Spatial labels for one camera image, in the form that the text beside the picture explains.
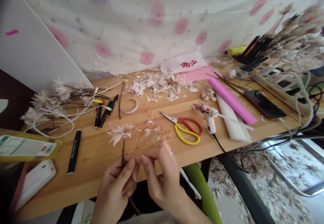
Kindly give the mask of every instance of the clear plastic container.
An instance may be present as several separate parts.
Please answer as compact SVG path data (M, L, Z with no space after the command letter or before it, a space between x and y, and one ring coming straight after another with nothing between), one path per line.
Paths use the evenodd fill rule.
M213 57L213 64L217 67L223 68L229 63L233 62L234 58L227 54L218 54Z

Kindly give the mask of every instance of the yellow scissors handle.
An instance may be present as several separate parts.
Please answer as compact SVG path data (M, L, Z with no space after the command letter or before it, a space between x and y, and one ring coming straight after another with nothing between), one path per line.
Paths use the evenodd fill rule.
M186 143L186 144L188 144L188 145L197 145L197 144L199 143L199 141L200 141L200 137L199 137L199 135L197 135L197 134L195 134L195 133L193 133L193 132L191 132L191 131L189 131L189 130L185 130L185 129L181 128L181 127L178 125L178 123L176 123L176 124L174 125L174 129L175 129L175 131L176 131L175 133L177 134L178 138L179 138L182 142L184 142L184 143ZM194 137L197 138L197 140L196 140L195 142L191 142L191 141L187 141L187 140L185 140L185 139L182 138L182 136L180 135L178 129L181 130L181 131L184 132L184 133L187 133L187 134L193 135Z

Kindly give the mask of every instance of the scissors blade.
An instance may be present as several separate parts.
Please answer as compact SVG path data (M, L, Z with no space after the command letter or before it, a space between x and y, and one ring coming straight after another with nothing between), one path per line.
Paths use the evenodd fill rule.
M165 113L163 113L161 111L160 111L160 113L163 114L165 117L167 117L169 120L171 120L173 123L177 123L178 122L178 120L176 118L171 117L170 115L167 115L167 114L165 114Z

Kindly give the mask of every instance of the white fabric backdrop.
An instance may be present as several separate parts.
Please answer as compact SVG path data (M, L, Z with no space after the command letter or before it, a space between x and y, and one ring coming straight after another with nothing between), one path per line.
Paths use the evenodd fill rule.
M248 45L283 7L294 2L288 18L319 0L26 1L92 80L158 67L200 44L203 57Z

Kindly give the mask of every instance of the wooden desk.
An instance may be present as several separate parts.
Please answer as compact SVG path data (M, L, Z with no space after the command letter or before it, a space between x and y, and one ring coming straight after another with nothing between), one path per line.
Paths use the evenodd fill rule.
M132 83L132 78L134 76L136 75L128 75L130 78L127 83ZM92 83L95 87L110 87L121 81L123 81L122 78L112 77L95 80ZM234 79L232 82L247 87L245 81ZM203 120L203 115L200 112L194 113L192 110L192 104L204 103L216 108L217 110L219 110L219 107L217 103L212 101L206 103L200 99L201 91L210 86L207 81L199 82L199 84L199 92L192 93L188 89L183 89L183 93L180 93L179 99L173 102L169 102L167 99L163 98L159 100L158 103L151 103L147 102L146 95L142 97L134 97L133 94L124 91L121 97L122 100L134 97L138 101L139 106L132 114L121 113L122 118L119 120L117 104L109 118L109 121L114 127L117 125L122 126L127 123L136 124L136 128L141 130L144 130L145 128L154 129L160 126L159 132L151 131L147 137L144 137L144 131L133 131L132 137L126 139L125 152L141 154L156 141L157 135L161 134L161 140L167 140L171 147L174 148L175 156L181 167L221 154L222 150L217 145L214 138L206 133L206 130L204 130L203 135L200 137L200 143L198 145L189 146L184 144L177 138L173 128L174 124L159 113L159 111L163 111L164 113L170 114L176 118L192 117L196 119L204 129L206 129L206 122ZM121 87L122 86L120 85L112 91L108 91L104 94L113 98L117 93L120 93ZM239 96L235 91L231 91L234 95ZM297 114L267 91L265 91L265 94L269 100L279 106L287 115L290 115L285 118L285 121L291 129L295 128L297 126L297 121L294 118L296 118ZM268 120L268 122L261 121L260 112L245 98L242 96L239 96L239 98L241 104L258 119L258 122L253 125L255 130L250 133L253 141L262 140L266 137L287 130L285 125L277 120ZM126 111L131 109L132 105L126 105ZM104 124L101 130L94 128L95 115L95 110L93 110L90 113L80 116L79 119L74 122L75 130L62 137L64 145L53 160L57 174L17 213L17 217L20 221L31 219L74 203L88 200L97 195L99 184L105 169L115 160L116 157L121 155L123 144L122 141L120 141L115 147L113 147L112 142L109 143L111 136L106 134L106 131L110 131L108 122ZM147 119L152 120L153 124L146 125L145 122ZM221 117L215 118L215 123L217 129L216 135L220 144L226 151L248 144L247 142L230 140L224 121ZM66 132L70 127L71 125L68 124L58 129L55 131L55 135L53 136ZM82 129L78 162L75 172L72 175L67 175L69 157L71 154L75 131L77 129ZM185 136L186 139L192 140L190 137L191 136ZM157 173L161 173L160 167L158 164L156 165ZM145 174L141 168L138 180L142 181L144 179Z

